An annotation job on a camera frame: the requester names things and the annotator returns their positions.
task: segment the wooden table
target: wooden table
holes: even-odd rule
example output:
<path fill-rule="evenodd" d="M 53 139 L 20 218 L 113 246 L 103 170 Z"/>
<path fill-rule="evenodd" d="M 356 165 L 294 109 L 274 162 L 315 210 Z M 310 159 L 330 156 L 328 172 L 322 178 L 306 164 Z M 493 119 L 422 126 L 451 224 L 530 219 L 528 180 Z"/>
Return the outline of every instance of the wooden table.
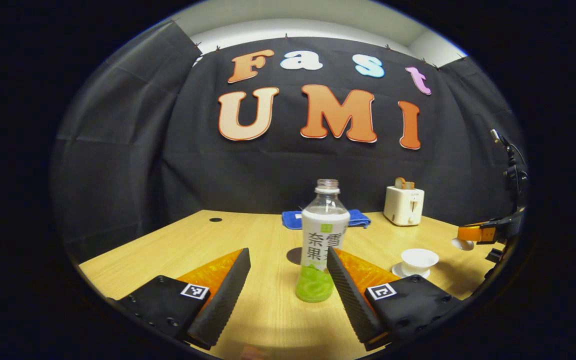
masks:
<path fill-rule="evenodd" d="M 368 228 L 348 228 L 343 250 L 384 269 L 400 262 L 406 249 L 432 250 L 439 263 L 428 280 L 459 299 L 470 296 L 494 265 L 485 259 L 492 244 L 476 245 L 472 251 L 452 245 L 455 225 L 423 216 L 418 226 L 398 227 L 381 212 L 366 215 L 372 223 Z M 215 217 L 223 220 L 209 221 Z M 369 354 L 336 291 L 320 303 L 295 296 L 299 266 L 288 261 L 286 253 L 300 246 L 302 231 L 285 228 L 281 215 L 201 210 L 80 268 L 102 294 L 120 299 L 157 275 L 178 278 L 222 255 L 249 248 L 246 284 L 217 345 L 206 353 L 238 359 L 243 347 L 250 345 L 266 359 L 348 360 Z"/>

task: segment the bottle label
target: bottle label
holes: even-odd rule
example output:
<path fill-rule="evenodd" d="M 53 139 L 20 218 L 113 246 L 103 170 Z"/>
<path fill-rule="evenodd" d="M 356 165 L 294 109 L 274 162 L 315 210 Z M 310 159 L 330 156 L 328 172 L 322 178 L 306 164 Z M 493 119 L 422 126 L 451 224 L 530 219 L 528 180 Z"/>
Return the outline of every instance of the bottle label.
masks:
<path fill-rule="evenodd" d="M 301 266 L 313 265 L 316 269 L 324 271 L 327 267 L 328 248 L 341 249 L 349 216 L 341 216 L 333 221 L 313 221 L 303 216 L 303 247 L 301 249 Z"/>

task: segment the table hole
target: table hole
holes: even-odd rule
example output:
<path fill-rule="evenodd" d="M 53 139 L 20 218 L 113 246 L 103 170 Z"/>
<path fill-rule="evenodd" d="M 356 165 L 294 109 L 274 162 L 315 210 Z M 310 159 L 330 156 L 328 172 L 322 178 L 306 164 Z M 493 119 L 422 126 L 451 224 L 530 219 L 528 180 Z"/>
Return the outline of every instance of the table hole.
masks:
<path fill-rule="evenodd" d="M 292 250 L 288 251 L 286 253 L 286 259 L 288 259 L 289 262 L 291 262 L 295 265 L 301 264 L 302 263 L 302 248 L 301 248 L 301 246 L 293 248 Z"/>

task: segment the white teacup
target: white teacup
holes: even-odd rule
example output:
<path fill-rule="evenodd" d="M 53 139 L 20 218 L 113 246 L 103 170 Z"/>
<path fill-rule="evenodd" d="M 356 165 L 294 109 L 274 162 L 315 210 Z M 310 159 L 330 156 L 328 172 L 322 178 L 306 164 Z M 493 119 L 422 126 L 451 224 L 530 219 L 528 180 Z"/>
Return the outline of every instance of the white teacup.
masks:
<path fill-rule="evenodd" d="M 401 272 L 405 276 L 428 276 L 430 268 L 439 262 L 439 255 L 425 248 L 409 248 L 401 253 Z"/>

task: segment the blue towel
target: blue towel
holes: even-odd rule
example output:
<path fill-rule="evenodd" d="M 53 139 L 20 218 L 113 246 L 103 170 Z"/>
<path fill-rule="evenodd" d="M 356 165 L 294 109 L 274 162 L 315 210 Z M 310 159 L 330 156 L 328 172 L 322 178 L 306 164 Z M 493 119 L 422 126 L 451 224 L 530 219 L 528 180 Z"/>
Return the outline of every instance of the blue towel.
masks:
<path fill-rule="evenodd" d="M 363 226 L 364 229 L 368 228 L 368 225 L 370 225 L 368 216 L 362 214 L 362 212 L 357 209 L 348 210 L 348 212 L 350 213 L 348 226 Z M 301 211 L 284 211 L 281 213 L 281 223 L 288 229 L 299 230 L 302 228 L 302 217 L 295 215 L 301 214 Z"/>

